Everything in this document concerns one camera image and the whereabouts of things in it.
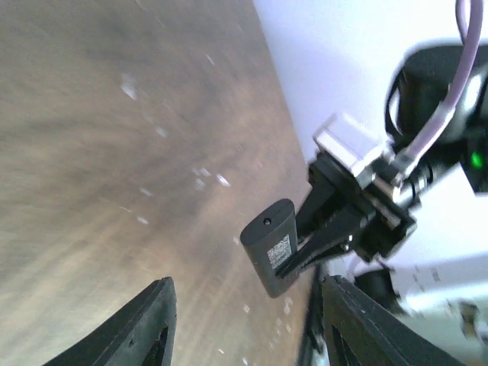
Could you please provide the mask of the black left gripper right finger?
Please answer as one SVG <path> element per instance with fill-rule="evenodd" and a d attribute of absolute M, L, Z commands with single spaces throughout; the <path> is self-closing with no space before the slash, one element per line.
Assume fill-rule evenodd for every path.
<path fill-rule="evenodd" d="M 323 283 L 323 319 L 331 365 L 460 365 L 404 326 L 341 276 Z"/>

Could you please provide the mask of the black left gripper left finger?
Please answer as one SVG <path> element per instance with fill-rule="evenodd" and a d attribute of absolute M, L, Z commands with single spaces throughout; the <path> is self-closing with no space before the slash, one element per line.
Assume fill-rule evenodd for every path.
<path fill-rule="evenodd" d="M 176 320 L 174 281 L 161 278 L 45 365 L 170 366 Z"/>

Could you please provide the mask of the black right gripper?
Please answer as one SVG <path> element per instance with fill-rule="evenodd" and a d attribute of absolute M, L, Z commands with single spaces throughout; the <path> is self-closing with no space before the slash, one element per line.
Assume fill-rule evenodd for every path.
<path fill-rule="evenodd" d="M 406 208 L 373 184 L 360 188 L 327 156 L 310 164 L 309 183 L 296 223 L 299 239 L 312 236 L 279 268 L 281 279 L 350 252 L 365 262 L 388 258 L 416 229 Z"/>

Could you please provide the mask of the black remote control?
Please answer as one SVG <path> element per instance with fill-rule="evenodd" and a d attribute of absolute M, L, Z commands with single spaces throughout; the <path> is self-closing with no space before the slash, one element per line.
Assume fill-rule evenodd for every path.
<path fill-rule="evenodd" d="M 296 281 L 295 274 L 278 274 L 297 252 L 293 201 L 280 199 L 263 210 L 242 230 L 240 242 L 269 297 L 281 296 Z"/>

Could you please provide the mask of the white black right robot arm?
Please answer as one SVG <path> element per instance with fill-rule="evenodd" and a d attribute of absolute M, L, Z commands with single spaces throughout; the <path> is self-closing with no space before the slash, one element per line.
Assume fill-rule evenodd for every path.
<path fill-rule="evenodd" d="M 314 270 L 301 365 L 463 365 L 487 357 L 487 47 L 411 52 L 387 138 L 347 114 L 314 133 L 310 192 L 240 239 L 268 295 Z"/>

